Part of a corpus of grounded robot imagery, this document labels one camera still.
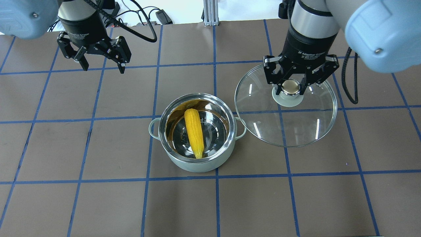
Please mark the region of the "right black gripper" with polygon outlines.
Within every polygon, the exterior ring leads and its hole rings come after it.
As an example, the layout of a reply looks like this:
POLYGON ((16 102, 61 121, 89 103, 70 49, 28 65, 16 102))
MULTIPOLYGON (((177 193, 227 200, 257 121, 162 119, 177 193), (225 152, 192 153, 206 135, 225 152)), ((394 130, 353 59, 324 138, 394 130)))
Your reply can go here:
POLYGON ((266 82, 273 85, 273 93, 283 93, 283 83, 293 74, 303 75, 299 95, 304 95, 312 84, 321 84, 329 78, 339 68, 337 56, 328 54, 336 36, 312 39, 296 31, 287 32, 281 54, 263 58, 266 82))

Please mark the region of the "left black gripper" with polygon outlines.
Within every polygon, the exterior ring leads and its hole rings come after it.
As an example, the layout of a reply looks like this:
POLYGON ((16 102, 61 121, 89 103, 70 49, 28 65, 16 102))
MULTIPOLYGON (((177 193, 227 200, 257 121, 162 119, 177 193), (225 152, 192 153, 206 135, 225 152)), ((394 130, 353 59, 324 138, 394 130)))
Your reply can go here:
POLYGON ((57 43, 64 58, 73 59, 84 71, 88 71, 89 63, 85 55, 102 55, 118 64, 121 74, 125 72, 125 64, 131 60, 132 53, 123 36, 111 39, 99 16, 90 16, 83 20, 71 21, 59 18, 63 24, 57 43))

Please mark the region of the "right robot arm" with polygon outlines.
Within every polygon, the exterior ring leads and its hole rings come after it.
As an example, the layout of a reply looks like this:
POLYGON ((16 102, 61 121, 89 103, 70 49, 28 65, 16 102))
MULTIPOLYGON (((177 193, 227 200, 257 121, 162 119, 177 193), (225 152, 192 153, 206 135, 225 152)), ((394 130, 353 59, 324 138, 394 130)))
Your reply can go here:
POLYGON ((266 82, 278 87, 276 94, 294 74, 304 75, 303 95, 338 69, 328 51, 339 30, 372 71, 400 72, 421 61, 419 0, 283 0, 278 16, 289 20, 283 50, 263 58, 266 82))

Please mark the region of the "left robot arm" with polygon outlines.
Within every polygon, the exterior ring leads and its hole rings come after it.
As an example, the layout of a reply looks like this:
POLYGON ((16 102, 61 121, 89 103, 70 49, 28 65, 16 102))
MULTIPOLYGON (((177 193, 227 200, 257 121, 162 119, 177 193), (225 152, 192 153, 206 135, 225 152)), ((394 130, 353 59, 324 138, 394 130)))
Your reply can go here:
POLYGON ((86 54, 101 55, 115 62, 121 74, 131 60, 131 51, 123 36, 111 39, 104 19, 114 20, 114 0, 2 0, 1 33, 20 39, 37 39, 58 20, 64 27, 57 44, 67 59, 89 68, 86 54))

